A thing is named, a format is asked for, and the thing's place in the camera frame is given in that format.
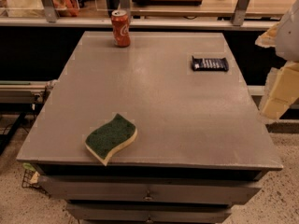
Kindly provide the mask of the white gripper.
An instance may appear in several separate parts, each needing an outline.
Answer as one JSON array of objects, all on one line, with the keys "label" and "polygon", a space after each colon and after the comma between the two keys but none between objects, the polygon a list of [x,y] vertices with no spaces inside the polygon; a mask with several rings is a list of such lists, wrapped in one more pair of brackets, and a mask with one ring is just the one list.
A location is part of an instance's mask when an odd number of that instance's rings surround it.
[{"label": "white gripper", "polygon": [[259,104],[259,119],[264,124],[279,120],[299,99],[299,0],[274,24],[259,35],[255,44],[262,48],[276,47],[276,55],[286,62],[271,68]]}]

